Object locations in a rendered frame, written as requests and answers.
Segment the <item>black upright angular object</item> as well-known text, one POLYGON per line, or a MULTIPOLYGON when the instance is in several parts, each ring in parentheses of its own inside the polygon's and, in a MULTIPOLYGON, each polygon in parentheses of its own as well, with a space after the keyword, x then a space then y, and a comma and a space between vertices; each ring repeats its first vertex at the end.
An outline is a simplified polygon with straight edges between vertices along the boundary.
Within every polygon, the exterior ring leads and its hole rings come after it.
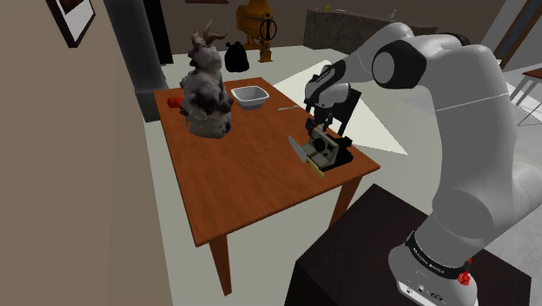
POLYGON ((337 144, 339 144, 339 151, 337 154, 337 157, 335 158, 335 162, 332 165, 329 165, 322 169, 323 172, 326 172, 327 170, 331 170, 336 167, 340 167, 343 164, 350 163, 354 156, 353 154, 347 149, 352 145, 352 140, 348 136, 343 136, 343 133, 347 127, 347 124, 354 112, 354 109, 359 102, 361 93, 358 90, 349 89, 347 100, 344 103, 335 104, 332 108, 332 115, 336 121, 340 122, 340 127, 338 130, 335 128, 328 127, 330 130, 332 130, 335 134, 338 136, 332 136, 329 132, 327 133, 328 136, 331 137, 332 140, 334 140, 337 144))

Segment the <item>white square bowl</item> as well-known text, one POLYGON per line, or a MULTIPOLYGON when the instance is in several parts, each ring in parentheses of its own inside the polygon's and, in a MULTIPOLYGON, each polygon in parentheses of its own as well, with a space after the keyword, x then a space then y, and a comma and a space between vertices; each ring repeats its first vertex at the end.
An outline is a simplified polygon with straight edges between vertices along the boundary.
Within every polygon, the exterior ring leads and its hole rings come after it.
POLYGON ((257 85, 234 88, 231 94, 243 110, 259 109, 269 99, 269 94, 257 85))

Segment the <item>brown wooden table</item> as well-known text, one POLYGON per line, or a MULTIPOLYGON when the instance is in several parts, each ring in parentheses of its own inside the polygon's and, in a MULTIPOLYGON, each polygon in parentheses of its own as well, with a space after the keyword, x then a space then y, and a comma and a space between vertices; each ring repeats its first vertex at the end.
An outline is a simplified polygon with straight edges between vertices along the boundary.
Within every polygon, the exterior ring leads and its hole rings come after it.
POLYGON ((302 108, 278 111, 293 102, 261 77, 228 81, 225 87, 251 85, 263 88, 269 99, 257 110, 234 104, 232 129, 221 139, 188 132, 179 111, 167 105, 170 97, 184 95, 181 88, 154 93, 194 244, 209 245, 225 295, 232 291, 229 234, 334 188, 340 189, 332 215, 337 221, 361 178, 380 167, 350 147, 352 162, 318 177, 288 141, 288 136, 297 143, 308 140, 307 112, 302 108))

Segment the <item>dark stone counter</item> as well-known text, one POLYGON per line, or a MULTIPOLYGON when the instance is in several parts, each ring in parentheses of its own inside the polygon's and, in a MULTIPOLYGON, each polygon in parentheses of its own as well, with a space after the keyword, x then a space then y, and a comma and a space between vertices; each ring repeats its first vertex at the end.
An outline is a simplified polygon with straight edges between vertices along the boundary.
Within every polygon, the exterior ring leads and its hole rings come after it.
POLYGON ((350 54, 392 21, 354 12, 307 10, 303 45, 350 54))

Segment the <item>black bag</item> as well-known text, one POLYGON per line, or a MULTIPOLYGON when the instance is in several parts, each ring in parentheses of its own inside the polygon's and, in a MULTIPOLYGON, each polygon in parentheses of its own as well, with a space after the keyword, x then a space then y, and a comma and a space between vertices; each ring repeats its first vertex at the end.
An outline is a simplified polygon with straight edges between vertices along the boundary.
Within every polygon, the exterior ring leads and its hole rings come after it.
POLYGON ((249 70, 248 55, 243 45, 236 41, 235 43, 226 43, 226 53, 224 63, 226 70, 231 73, 241 73, 249 70))

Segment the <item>grey horned goat figure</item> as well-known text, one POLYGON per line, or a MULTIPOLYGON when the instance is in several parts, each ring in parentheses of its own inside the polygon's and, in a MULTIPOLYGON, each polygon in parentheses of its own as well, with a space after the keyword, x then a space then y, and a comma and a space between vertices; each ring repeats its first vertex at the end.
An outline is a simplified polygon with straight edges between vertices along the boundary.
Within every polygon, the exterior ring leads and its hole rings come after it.
POLYGON ((184 91, 180 113, 185 116, 188 131, 199 137, 220 139, 231 130, 233 98, 225 89, 222 79, 222 60, 213 45, 227 33, 210 34, 212 20, 202 35, 197 30, 191 36, 193 45, 188 53, 193 69, 180 81, 184 91))

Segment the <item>orange mixer machine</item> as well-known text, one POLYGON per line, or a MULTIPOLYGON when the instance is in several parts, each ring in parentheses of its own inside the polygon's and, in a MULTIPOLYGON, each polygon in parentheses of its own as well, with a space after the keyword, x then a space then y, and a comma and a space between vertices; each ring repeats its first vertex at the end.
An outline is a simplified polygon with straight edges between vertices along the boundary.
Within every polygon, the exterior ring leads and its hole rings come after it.
POLYGON ((244 50, 260 51, 260 63, 272 62, 270 47, 277 24, 268 0, 249 0, 247 5, 240 5, 236 11, 236 28, 247 35, 244 50))

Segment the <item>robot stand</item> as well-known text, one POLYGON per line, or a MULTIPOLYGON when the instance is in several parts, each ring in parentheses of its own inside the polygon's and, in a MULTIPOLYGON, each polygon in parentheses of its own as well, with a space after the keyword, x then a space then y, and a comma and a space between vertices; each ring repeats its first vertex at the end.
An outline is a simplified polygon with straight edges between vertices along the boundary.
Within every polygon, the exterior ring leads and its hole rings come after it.
MULTIPOLYGON (((418 306, 400 293, 389 251, 426 214, 372 185, 296 261, 284 306, 418 306)), ((530 306, 532 279, 481 250, 473 258, 479 306, 530 306)))

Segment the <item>brown-framed door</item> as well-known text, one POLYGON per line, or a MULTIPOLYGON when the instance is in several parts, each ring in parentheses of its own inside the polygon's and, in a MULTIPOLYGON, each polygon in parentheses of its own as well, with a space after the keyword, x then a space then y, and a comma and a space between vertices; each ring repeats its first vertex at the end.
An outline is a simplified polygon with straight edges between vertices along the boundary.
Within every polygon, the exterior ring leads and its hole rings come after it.
POLYGON ((526 0, 494 51, 503 70, 542 16, 542 0, 526 0))

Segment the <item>white-legged side table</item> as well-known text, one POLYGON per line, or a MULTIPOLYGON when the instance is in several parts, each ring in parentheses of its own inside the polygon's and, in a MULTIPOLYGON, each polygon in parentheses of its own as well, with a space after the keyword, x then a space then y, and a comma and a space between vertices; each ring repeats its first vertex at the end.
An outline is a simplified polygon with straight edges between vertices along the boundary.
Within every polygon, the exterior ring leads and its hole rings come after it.
POLYGON ((514 91, 510 94, 510 99, 513 102, 519 93, 522 95, 515 102, 515 106, 520 109, 520 105, 531 94, 531 92, 539 85, 542 84, 542 68, 535 70, 528 70, 522 73, 523 78, 519 84, 515 87, 514 91))

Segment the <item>dark framed wall picture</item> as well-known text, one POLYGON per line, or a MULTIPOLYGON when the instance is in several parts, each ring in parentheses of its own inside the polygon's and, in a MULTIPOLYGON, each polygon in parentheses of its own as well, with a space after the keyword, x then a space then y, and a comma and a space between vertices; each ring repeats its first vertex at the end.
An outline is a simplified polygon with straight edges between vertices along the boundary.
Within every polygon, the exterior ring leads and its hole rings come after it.
POLYGON ((69 48, 77 48, 96 16, 90 0, 45 0, 69 48))

